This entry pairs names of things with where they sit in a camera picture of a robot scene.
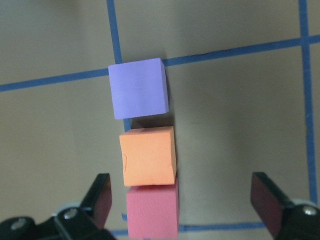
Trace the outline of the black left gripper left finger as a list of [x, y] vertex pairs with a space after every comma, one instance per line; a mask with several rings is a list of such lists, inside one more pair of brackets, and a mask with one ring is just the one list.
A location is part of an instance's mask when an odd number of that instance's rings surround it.
[[0, 223], [2, 240], [114, 240], [105, 229], [112, 206], [111, 178], [99, 173], [79, 206], [67, 207], [36, 224], [28, 216]]

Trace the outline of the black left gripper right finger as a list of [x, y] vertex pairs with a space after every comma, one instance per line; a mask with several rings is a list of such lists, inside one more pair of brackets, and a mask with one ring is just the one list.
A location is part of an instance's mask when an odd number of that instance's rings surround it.
[[252, 173], [250, 201], [274, 240], [320, 238], [320, 208], [289, 198], [264, 172]]

